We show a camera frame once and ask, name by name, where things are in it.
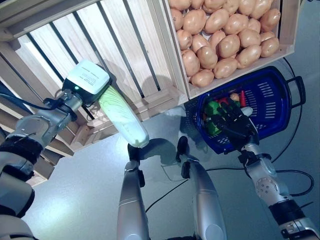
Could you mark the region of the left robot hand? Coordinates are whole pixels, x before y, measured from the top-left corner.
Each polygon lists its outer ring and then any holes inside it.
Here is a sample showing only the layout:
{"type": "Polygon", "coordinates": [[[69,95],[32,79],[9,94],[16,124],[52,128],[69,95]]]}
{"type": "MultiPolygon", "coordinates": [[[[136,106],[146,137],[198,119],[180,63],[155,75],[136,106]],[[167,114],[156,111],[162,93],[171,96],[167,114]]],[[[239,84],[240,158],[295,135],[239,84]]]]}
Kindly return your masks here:
{"type": "Polygon", "coordinates": [[[84,59],[68,73],[62,90],[78,95],[83,105],[90,106],[98,101],[111,83],[110,75],[101,66],[84,59]]]}

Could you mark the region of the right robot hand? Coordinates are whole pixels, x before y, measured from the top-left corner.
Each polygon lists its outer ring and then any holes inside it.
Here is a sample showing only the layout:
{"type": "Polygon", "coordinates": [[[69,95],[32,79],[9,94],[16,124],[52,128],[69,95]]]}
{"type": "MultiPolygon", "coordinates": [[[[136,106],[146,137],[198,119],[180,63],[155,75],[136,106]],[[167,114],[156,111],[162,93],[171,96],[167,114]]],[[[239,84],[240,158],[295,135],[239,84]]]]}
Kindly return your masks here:
{"type": "Polygon", "coordinates": [[[217,108],[219,114],[211,116],[214,125],[228,137],[238,151],[249,144],[259,145],[259,134],[251,119],[229,97],[227,102],[222,102],[217,108]]]}

